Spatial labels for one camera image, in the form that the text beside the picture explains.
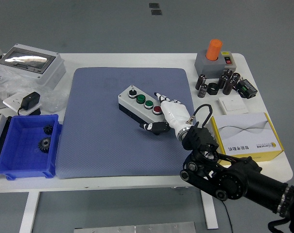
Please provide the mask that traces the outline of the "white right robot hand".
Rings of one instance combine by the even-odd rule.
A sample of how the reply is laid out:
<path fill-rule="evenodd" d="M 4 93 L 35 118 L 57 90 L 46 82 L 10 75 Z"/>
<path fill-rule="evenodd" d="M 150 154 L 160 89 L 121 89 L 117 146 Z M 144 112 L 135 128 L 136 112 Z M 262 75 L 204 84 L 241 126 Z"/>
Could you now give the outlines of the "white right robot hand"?
<path fill-rule="evenodd" d="M 192 126 L 192 120 L 185 105 L 178 100 L 171 100 L 168 97 L 155 92 L 165 122 L 141 123 L 139 126 L 153 134 L 167 133 L 170 129 L 174 129 L 176 138 L 182 141 Z"/>

